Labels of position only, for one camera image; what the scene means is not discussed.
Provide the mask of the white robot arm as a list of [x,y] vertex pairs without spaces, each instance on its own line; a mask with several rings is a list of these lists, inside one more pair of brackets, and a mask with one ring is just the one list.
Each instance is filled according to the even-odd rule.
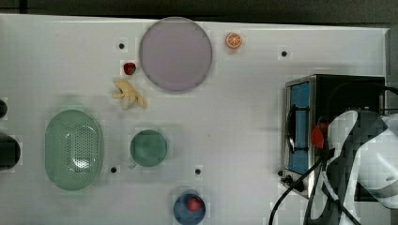
[[323,173],[325,186],[337,204],[331,225],[355,225],[356,185],[362,185],[384,207],[397,208],[397,115],[348,111],[329,127],[335,150]]

